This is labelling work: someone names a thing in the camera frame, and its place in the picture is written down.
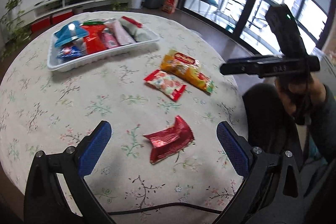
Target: sleeve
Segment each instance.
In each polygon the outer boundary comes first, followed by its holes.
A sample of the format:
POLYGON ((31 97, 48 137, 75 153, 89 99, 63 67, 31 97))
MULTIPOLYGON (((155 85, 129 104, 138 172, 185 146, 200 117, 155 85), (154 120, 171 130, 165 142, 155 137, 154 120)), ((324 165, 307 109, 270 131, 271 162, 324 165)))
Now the sleeve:
POLYGON ((331 162, 336 158, 336 101, 328 86, 325 90, 325 102, 311 113, 309 132, 321 155, 331 162))

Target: bolt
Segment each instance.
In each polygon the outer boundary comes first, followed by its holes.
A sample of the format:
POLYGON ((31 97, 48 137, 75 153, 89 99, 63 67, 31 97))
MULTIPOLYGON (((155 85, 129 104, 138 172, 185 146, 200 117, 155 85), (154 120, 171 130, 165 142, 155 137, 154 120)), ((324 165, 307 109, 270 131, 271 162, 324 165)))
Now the bolt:
POLYGON ((73 152, 75 152, 75 148, 73 146, 69 146, 66 150, 65 150, 68 154, 72 154, 73 152))
POLYGON ((35 154, 35 157, 37 157, 37 158, 40 158, 42 156, 43 156, 43 151, 42 150, 37 151, 36 154, 35 154))
POLYGON ((253 148, 253 152, 256 153, 256 154, 260 154, 262 151, 263 150, 260 147, 258 147, 258 146, 256 146, 256 147, 253 148))
POLYGON ((290 158, 291 156, 293 156, 293 153, 291 152, 291 151, 286 151, 285 152, 285 155, 288 157, 288 158, 290 158))

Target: round table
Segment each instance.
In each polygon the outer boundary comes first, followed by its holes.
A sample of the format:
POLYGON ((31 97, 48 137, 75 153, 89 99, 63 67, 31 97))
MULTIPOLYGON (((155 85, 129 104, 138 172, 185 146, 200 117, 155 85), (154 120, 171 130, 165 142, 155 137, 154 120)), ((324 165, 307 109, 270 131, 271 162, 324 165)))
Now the round table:
MULTIPOLYGON (((10 180, 25 192, 35 153, 61 153, 76 146, 101 120, 114 133, 85 180, 108 212, 186 202, 223 210, 241 184, 217 137, 228 121, 247 138, 242 97, 232 76, 222 76, 220 55, 197 34, 175 21, 127 12, 83 13, 50 28, 14 60, 0 86, 0 159, 10 180), (73 20, 131 16, 160 36, 146 49, 113 56, 64 73, 51 73, 46 59, 51 35, 73 20), (159 68, 170 48, 200 60, 216 89, 209 96, 187 84, 173 102, 143 78, 159 68), (163 130, 180 115, 195 140, 152 165, 152 145, 142 135, 163 130)), ((80 214, 64 178, 64 195, 80 214)), ((216 214, 187 207, 113 216, 117 223, 211 223, 216 214)))

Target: person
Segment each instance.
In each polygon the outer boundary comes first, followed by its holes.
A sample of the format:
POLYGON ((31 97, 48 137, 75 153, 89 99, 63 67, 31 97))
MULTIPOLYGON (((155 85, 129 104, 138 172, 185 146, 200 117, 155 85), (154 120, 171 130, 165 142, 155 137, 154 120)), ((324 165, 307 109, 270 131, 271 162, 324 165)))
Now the person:
MULTIPOLYGON (((288 88, 295 94, 306 92, 306 84, 289 84, 288 88)), ((328 208, 336 194, 336 101, 329 87, 312 74, 307 92, 313 109, 302 150, 292 117, 297 106, 282 90, 276 79, 275 87, 257 84, 243 95, 248 142, 266 153, 293 153, 304 193, 305 223, 314 223, 321 213, 333 213, 328 208)))

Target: dark wooden floor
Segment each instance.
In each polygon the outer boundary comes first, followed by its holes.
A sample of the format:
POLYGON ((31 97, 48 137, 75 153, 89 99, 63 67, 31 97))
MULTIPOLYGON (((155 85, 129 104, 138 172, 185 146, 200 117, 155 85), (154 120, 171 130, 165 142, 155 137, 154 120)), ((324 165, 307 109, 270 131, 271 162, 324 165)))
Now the dark wooden floor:
MULTIPOLYGON (((98 7, 92 9, 92 11, 97 10, 109 10, 109 6, 98 7)), ((167 14, 161 10, 151 10, 151 9, 141 9, 136 12, 144 14, 158 15, 171 20, 174 20, 188 29, 195 30, 202 35, 202 38, 208 42, 226 61, 230 58, 241 58, 251 56, 245 48, 231 40, 228 36, 221 33, 220 31, 214 29, 210 25, 184 13, 180 10, 176 10, 174 14, 167 14)), ((34 38, 39 36, 41 33, 47 29, 41 30, 31 35, 32 41, 34 38)), ((7 69, 14 61, 16 56, 29 44, 29 42, 22 45, 17 51, 12 55, 6 57, 3 62, 0 63, 0 82, 2 81, 7 69)), ((261 80, 256 76, 248 75, 236 75, 235 76, 240 93, 244 93, 248 88, 256 83, 261 82, 261 80)), ((0 166, 0 202, 5 202, 21 219, 23 219, 23 194, 9 181, 5 173, 0 166)))

